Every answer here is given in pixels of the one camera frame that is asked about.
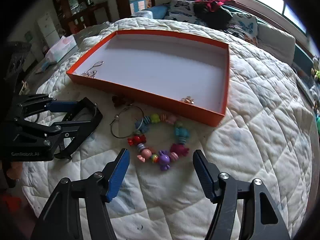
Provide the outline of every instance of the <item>mattress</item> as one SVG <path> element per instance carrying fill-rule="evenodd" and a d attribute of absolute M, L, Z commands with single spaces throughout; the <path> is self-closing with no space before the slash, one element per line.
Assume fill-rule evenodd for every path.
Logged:
<path fill-rule="evenodd" d="M 141 163 L 126 139 L 116 139 L 109 124 L 115 114 L 112 95 L 71 82 L 66 70 L 88 49 L 115 30 L 157 29 L 192 33 L 230 45 L 230 83 L 226 115 L 218 127 L 180 118 L 190 131 L 188 147 L 204 152 L 209 162 L 236 179 L 265 183 L 293 236 L 305 214 L 311 184 L 312 154 L 309 130 L 313 115 L 301 100 L 291 68 L 269 53 L 239 38 L 207 27 L 171 20 L 122 19 L 84 39 L 78 52 L 66 60 L 37 93 L 58 100 L 88 97 L 97 103 L 103 119 L 72 155 L 72 160 L 24 163 L 23 192 L 39 216 L 59 180 L 85 179 L 115 159 L 120 149 L 130 150 L 131 161 L 118 196 L 107 209 L 118 239 L 204 239 L 216 205 L 205 198 L 192 164 L 192 154 L 162 172 Z M 146 114 L 160 109 L 137 103 Z M 62 113 L 44 112 L 39 123 L 50 125 Z M 124 134 L 131 117 L 114 129 Z M 174 142 L 172 127 L 160 124 L 147 134 L 148 145 L 168 149 Z M 243 202 L 238 201 L 232 239 L 239 236 Z M 80 200 L 82 230 L 90 239 L 85 203 Z"/>

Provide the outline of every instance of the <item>red object on floor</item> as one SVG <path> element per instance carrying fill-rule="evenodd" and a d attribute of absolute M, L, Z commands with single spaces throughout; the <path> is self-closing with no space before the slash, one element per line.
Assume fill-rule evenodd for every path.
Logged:
<path fill-rule="evenodd" d="M 223 4 L 235 4 L 236 0 L 196 0 L 195 2 L 206 3 L 209 12 L 215 12 Z"/>
<path fill-rule="evenodd" d="M 10 213 L 17 212 L 21 207 L 21 199 L 10 195 L 2 195 L 1 200 L 6 203 Z"/>

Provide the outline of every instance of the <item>blue gripper pad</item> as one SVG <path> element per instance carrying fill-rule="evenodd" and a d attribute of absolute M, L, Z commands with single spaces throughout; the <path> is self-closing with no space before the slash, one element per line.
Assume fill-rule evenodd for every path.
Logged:
<path fill-rule="evenodd" d="M 113 170 L 112 175 L 110 176 L 108 183 L 108 191 L 106 194 L 107 202 L 109 203 L 114 197 L 117 196 L 125 173 L 129 167 L 130 163 L 130 153 L 127 149 L 125 149 L 122 154 L 120 160 L 116 164 L 116 167 Z"/>
<path fill-rule="evenodd" d="M 199 153 L 197 153 L 197 151 L 195 151 L 193 153 L 193 166 L 194 166 L 196 173 L 198 175 L 198 179 L 199 179 L 201 187 L 204 191 L 205 197 L 210 199 L 212 202 L 215 199 L 215 195 L 213 193 L 214 183 L 213 183 L 213 180 L 212 180 L 209 172 L 207 171 L 207 168 L 205 167 L 202 159 L 200 158 Z"/>

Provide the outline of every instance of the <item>human hand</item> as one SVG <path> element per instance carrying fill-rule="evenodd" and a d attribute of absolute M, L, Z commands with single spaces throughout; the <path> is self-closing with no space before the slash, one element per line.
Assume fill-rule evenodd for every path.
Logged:
<path fill-rule="evenodd" d="M 7 176 L 10 179 L 19 179 L 22 173 L 22 162 L 12 162 L 11 168 L 7 170 Z"/>

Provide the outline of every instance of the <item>thin wire bracelet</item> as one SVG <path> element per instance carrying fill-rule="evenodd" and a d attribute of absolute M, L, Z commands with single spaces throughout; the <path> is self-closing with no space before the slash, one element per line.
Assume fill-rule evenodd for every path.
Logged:
<path fill-rule="evenodd" d="M 113 133 L 113 131 L 112 131 L 112 127 L 113 127 L 113 125 L 114 125 L 114 123 L 115 123 L 116 121 L 119 121 L 120 115 L 121 115 L 123 112 L 128 111 L 131 107 L 136 107 L 136 108 L 138 108 L 138 109 L 141 111 L 141 113 L 142 113 L 141 123 L 140 123 L 140 125 L 137 127 L 137 129 L 135 129 L 135 130 L 139 130 L 139 129 L 141 128 L 142 124 L 143 124 L 143 118 L 144 118 L 144 112 L 143 112 L 143 110 L 142 110 L 140 107 L 138 107 L 138 106 L 128 105 L 128 106 L 125 107 L 123 110 L 121 110 L 119 114 L 116 114 L 116 115 L 115 115 L 115 118 L 113 119 L 113 121 L 112 121 L 111 124 L 110 124 L 110 132 L 111 132 L 111 134 L 112 134 L 114 137 L 118 138 L 118 139 L 124 139 L 124 138 L 130 137 L 130 136 L 134 133 L 134 131 L 133 131 L 133 132 L 130 133 L 128 136 L 119 137 L 119 136 L 116 136 L 116 135 Z"/>

